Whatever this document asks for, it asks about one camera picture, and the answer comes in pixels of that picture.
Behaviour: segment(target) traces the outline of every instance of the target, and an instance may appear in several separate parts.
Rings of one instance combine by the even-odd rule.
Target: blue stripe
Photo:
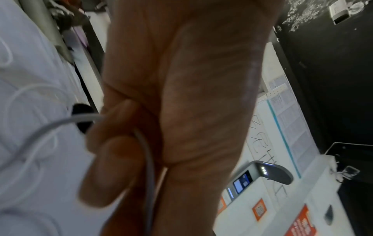
[[[288,153],[289,153],[290,159],[291,159],[291,161],[293,162],[293,165],[294,165],[294,167],[295,167],[296,173],[298,174],[298,177],[301,178],[301,175],[300,175],[300,173],[299,173],[299,171],[298,171],[298,168],[296,167],[296,164],[295,164],[295,161],[294,161],[293,155],[292,155],[291,152],[290,152],[289,145],[288,145],[288,143],[286,142],[286,140],[285,140],[285,136],[284,136],[284,134],[283,134],[282,131],[281,131],[281,128],[280,128],[280,125],[279,125],[279,121],[277,120],[276,114],[275,114],[275,112],[273,111],[273,108],[272,108],[271,104],[269,103],[269,100],[267,100],[267,103],[268,103],[269,109],[271,110],[272,116],[273,116],[273,118],[275,119],[275,122],[276,122],[277,128],[278,128],[279,131],[280,131],[280,134],[281,134],[282,140],[283,140],[284,143],[285,143],[285,147],[286,147],[286,149],[288,150]]]

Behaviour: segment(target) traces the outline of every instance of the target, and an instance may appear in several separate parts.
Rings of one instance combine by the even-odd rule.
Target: orange sticker
[[[227,208],[223,197],[220,198],[219,206],[218,206],[218,215]]]
[[[315,236],[316,233],[316,228],[309,217],[307,205],[304,204],[302,211],[300,211],[285,236]]]
[[[259,202],[253,207],[253,212],[257,221],[267,212],[263,199],[260,199]]]

